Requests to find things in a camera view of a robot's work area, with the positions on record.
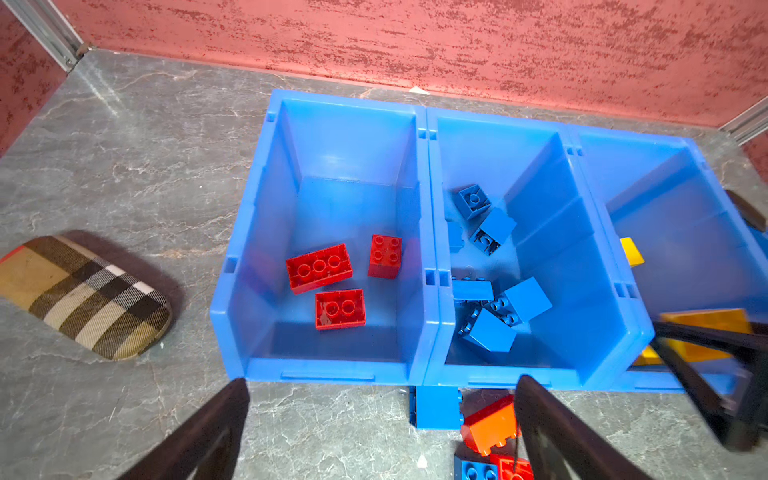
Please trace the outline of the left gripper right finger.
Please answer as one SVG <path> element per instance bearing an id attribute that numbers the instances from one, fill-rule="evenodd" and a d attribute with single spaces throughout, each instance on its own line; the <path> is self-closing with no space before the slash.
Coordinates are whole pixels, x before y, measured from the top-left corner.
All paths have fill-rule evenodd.
<path id="1" fill-rule="evenodd" d="M 515 415 L 536 479 L 647 479 L 529 375 L 515 389 Z"/>

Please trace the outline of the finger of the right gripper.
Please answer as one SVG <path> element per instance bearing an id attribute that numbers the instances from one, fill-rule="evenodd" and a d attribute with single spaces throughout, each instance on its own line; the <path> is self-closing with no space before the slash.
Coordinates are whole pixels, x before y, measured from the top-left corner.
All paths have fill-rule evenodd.
<path id="1" fill-rule="evenodd" d="M 650 346 L 723 447 L 750 452 L 767 438 L 766 332 L 738 333 L 660 321 L 653 326 Z M 673 349 L 674 340 L 731 358 L 697 367 Z"/>

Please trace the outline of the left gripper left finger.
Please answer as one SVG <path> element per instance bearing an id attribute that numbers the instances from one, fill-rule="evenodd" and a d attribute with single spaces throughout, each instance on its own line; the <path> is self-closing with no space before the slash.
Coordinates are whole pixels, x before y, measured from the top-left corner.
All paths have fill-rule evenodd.
<path id="1" fill-rule="evenodd" d="M 121 477 L 232 478 L 249 403 L 246 381 L 231 381 Z"/>

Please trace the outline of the yellow legos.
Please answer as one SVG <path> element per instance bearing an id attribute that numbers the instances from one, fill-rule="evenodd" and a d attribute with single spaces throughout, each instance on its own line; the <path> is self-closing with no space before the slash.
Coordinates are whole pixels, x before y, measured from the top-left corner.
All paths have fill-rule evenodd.
<path id="1" fill-rule="evenodd" d="M 645 262 L 640 251 L 630 237 L 621 238 L 620 241 L 631 267 L 636 267 Z M 694 310 L 662 313 L 660 320 L 662 322 L 728 332 L 744 334 L 754 333 L 753 328 L 748 321 L 746 312 L 743 309 Z M 679 340 L 671 340 L 670 344 L 671 348 L 688 363 L 722 360 L 730 357 L 730 354 L 725 352 Z"/>

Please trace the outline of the blue legos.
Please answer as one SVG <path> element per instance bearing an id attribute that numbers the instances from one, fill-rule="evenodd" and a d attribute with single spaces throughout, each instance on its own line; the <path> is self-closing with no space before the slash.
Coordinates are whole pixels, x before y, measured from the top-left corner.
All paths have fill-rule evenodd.
<path id="1" fill-rule="evenodd" d="M 500 360 L 552 309 L 540 283 L 521 273 L 513 234 L 518 223 L 503 201 L 477 184 L 444 192 L 455 338 L 484 360 Z"/>

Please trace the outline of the blue three-compartment bin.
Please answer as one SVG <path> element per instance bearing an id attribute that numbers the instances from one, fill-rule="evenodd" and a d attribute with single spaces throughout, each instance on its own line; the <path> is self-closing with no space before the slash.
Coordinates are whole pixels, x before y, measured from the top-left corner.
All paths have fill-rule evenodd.
<path id="1" fill-rule="evenodd" d="M 767 320 L 687 138 L 272 93 L 210 308 L 230 378 L 675 392 L 667 312 Z"/>

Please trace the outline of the long red lego top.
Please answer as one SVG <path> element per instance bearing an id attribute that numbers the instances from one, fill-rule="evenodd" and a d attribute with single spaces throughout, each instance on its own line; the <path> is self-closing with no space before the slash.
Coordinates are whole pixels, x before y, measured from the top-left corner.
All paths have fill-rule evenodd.
<path id="1" fill-rule="evenodd" d="M 464 444 L 487 457 L 493 448 L 504 447 L 509 439 L 516 439 L 518 423 L 514 401 L 513 395 L 507 395 L 466 417 L 460 428 Z"/>

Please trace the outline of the blue lego by bin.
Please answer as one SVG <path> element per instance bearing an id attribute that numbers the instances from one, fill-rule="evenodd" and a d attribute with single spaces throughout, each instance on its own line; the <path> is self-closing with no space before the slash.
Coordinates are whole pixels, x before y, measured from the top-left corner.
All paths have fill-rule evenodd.
<path id="1" fill-rule="evenodd" d="M 461 402 L 462 394 L 456 387 L 410 387 L 409 423 L 423 430 L 458 431 L 464 422 Z"/>

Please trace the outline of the plaid glasses case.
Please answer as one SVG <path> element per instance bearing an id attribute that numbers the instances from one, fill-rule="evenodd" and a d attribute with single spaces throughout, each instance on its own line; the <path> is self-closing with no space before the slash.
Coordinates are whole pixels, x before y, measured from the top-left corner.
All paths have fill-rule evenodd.
<path id="1" fill-rule="evenodd" d="M 58 235 L 29 240 L 1 259 L 1 295 L 111 361 L 139 356 L 173 320 L 161 292 Z"/>

